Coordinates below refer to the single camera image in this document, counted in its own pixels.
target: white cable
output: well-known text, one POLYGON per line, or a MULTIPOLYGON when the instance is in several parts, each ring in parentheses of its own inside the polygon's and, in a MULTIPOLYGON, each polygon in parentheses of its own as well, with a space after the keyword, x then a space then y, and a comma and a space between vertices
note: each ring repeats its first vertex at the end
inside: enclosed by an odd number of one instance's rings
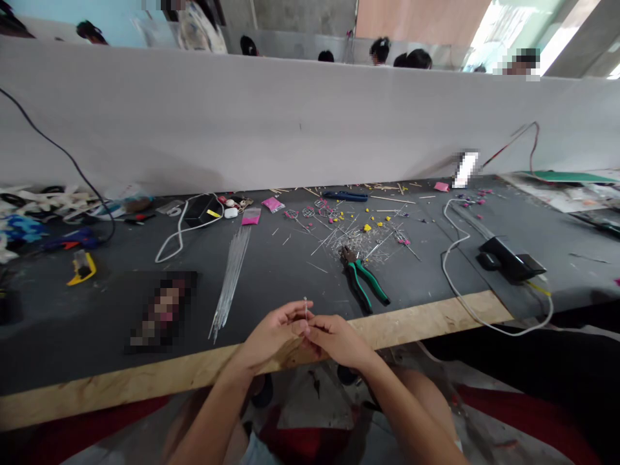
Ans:
POLYGON ((181 213, 181 216, 179 216, 179 222, 177 223, 177 231, 176 231, 176 233, 170 235, 163 242, 163 244, 161 245, 160 251, 157 252, 157 256, 155 257, 155 263, 165 262, 166 260, 172 258, 173 256, 177 255, 180 251, 183 250, 183 233, 186 233, 187 231, 191 231, 193 229, 198 229, 198 228, 201 228, 201 227, 204 227, 204 226, 208 226, 211 223, 216 222, 217 220, 221 220, 222 217, 219 216, 219 217, 209 221, 208 223, 204 223, 204 224, 201 224, 201 225, 198 225, 198 226, 194 226, 194 227, 191 227, 191 228, 187 228, 187 229, 181 229, 181 223, 183 222, 183 219, 185 218, 185 213, 187 212, 187 207, 189 206, 189 201, 192 200, 192 199, 195 199, 196 197, 200 197, 200 196, 203 196, 203 195, 212 195, 212 196, 214 196, 215 200, 217 200, 218 203, 222 206, 222 211, 223 211, 224 205, 222 205, 222 203, 220 202, 220 199, 218 199, 217 195, 215 195, 213 192, 206 192, 204 194, 199 194, 197 196, 193 196, 193 197, 190 197, 189 199, 185 200, 185 206, 183 207, 183 212, 181 213), (166 247, 166 245, 168 245, 168 242, 170 241, 170 239, 172 239, 175 236, 179 236, 179 248, 176 251, 174 251, 173 253, 171 253, 170 255, 168 255, 167 257, 160 258, 161 253, 163 252, 163 250, 166 247))
MULTIPOLYGON (((448 271, 446 270, 446 262, 448 261, 448 255, 450 254, 450 251, 454 248, 454 246, 456 246, 458 243, 463 242, 464 240, 469 239, 471 236, 466 232, 463 231, 460 227, 458 227, 448 216, 447 214, 447 210, 448 210, 448 206, 450 205, 450 202, 466 202, 467 200, 461 200, 461 199, 450 199, 448 200, 446 206, 444 207, 444 216, 446 217, 446 219, 450 222, 450 224, 452 224, 452 226, 454 226, 456 229, 458 229, 460 232, 462 232, 463 234, 466 234, 466 237, 463 237, 462 239, 458 239, 456 241, 454 241, 449 247, 448 250, 446 251, 446 254, 444 255, 444 259, 441 263, 441 269, 444 271, 444 274, 446 275, 446 279, 448 280, 448 283, 450 284, 450 287, 452 288, 452 290, 454 291, 454 293, 457 295, 457 298, 459 299, 459 301, 463 304, 463 306, 465 307, 465 309, 467 310, 467 312, 469 312, 469 314, 472 316, 472 318, 474 320, 476 320, 478 323, 483 324, 485 326, 488 326, 491 329, 494 329, 496 331, 499 331, 502 334, 505 334, 506 336, 522 336, 525 335, 527 333, 529 333, 530 331, 534 331, 534 329, 540 329, 542 327, 544 327, 550 320, 551 317, 553 316, 553 300, 551 298, 551 292, 549 290, 549 288, 546 289, 547 292, 547 298, 549 299, 549 314, 547 315, 547 317, 544 319, 544 321, 536 326, 532 326, 528 329, 524 329, 523 331, 519 332, 519 333, 509 333, 507 331, 504 331, 503 329, 499 329, 498 327, 495 327, 493 325, 490 325, 489 323, 483 321, 478 314, 472 310, 470 308, 470 306, 467 304, 467 302, 465 302, 465 299, 463 298, 463 296, 461 295, 461 293, 457 290, 457 288, 454 286, 454 283, 452 282, 452 280, 450 279, 450 276, 448 275, 448 271)), ((547 279, 539 274, 538 278, 540 278, 542 281, 547 281, 547 279)))

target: pliers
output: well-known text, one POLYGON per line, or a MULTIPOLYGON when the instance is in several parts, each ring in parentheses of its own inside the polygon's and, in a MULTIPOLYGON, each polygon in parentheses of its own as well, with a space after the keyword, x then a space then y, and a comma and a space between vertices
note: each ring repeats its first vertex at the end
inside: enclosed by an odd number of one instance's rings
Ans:
POLYGON ((366 292, 362 289, 362 286, 360 285, 360 281, 357 275, 358 270, 360 271, 360 274, 366 277, 367 281, 369 281, 370 286, 373 288, 379 300, 384 305, 389 305, 389 298, 385 294, 385 292, 383 292, 383 289, 381 289, 377 278, 375 278, 373 274, 362 265, 362 261, 355 256, 355 253, 345 245, 343 246, 343 248, 341 248, 340 254, 345 261, 344 269, 347 273, 347 277, 349 278, 349 285, 351 286, 353 293, 360 300, 363 310, 366 313, 370 314, 373 312, 373 306, 370 303, 368 295, 366 295, 366 292))

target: blue-handled tool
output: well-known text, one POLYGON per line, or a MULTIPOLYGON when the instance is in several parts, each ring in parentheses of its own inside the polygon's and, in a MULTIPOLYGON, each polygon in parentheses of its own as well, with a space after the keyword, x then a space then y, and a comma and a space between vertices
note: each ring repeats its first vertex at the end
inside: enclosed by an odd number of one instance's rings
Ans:
POLYGON ((340 191, 340 192, 333 192, 333 191, 327 191, 327 192, 323 192, 323 197, 327 197, 327 198, 334 198, 334 199, 338 199, 338 200, 348 200, 349 202, 368 202, 368 195, 367 194, 354 194, 353 192, 347 192, 347 191, 340 191))
POLYGON ((99 247, 100 243, 101 240, 95 236, 95 232, 89 227, 84 227, 66 236, 47 241, 43 244, 41 249, 45 252, 56 249, 69 250, 77 245, 81 245, 85 249, 96 249, 99 247))

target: red wire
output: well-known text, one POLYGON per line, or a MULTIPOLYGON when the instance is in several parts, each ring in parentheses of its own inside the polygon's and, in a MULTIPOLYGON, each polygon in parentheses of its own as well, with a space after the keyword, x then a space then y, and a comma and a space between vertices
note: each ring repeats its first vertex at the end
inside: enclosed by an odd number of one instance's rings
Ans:
POLYGON ((485 163, 484 165, 482 165, 482 168, 484 168, 484 167, 485 167, 485 166, 487 166, 489 163, 491 163, 491 161, 492 161, 495 157, 497 157, 497 156, 498 156, 501 152, 503 152, 503 151, 504 151, 504 150, 506 150, 506 149, 507 149, 510 145, 512 145, 512 143, 513 143, 515 140, 519 139, 519 138, 520 138, 523 134, 525 134, 525 132, 527 132, 527 130, 528 130, 529 128, 531 128, 532 126, 535 126, 535 127, 536 127, 536 135, 534 136, 534 146, 532 147, 532 152, 530 153, 530 174, 536 178, 537 176, 534 174, 534 169, 533 169, 533 167, 532 167, 532 159, 533 159, 533 156, 534 156, 534 152, 536 151, 536 146, 538 146, 538 135, 539 135, 539 134, 540 134, 540 132, 541 132, 541 127, 540 127, 540 125, 538 124, 538 122, 537 122, 537 121, 534 121, 533 123, 530 123, 530 124, 529 124, 529 125, 528 125, 525 129, 524 129, 524 130, 522 130, 522 131, 521 131, 518 135, 516 135, 516 137, 515 137, 514 139, 512 139, 512 140, 511 140, 510 142, 508 142, 505 146, 503 146, 501 149, 499 149, 499 151, 498 151, 497 153, 495 153, 495 155, 493 155, 491 158, 489 158, 489 160, 487 160, 487 161, 486 161, 486 163, 485 163))

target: white cloth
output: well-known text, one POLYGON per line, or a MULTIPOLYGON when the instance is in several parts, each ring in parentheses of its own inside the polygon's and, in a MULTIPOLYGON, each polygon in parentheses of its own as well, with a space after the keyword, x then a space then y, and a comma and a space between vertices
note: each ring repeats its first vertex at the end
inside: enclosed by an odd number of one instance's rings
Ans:
POLYGON ((179 45, 185 50, 228 53, 220 27, 213 27, 202 8, 192 1, 179 11, 179 45))

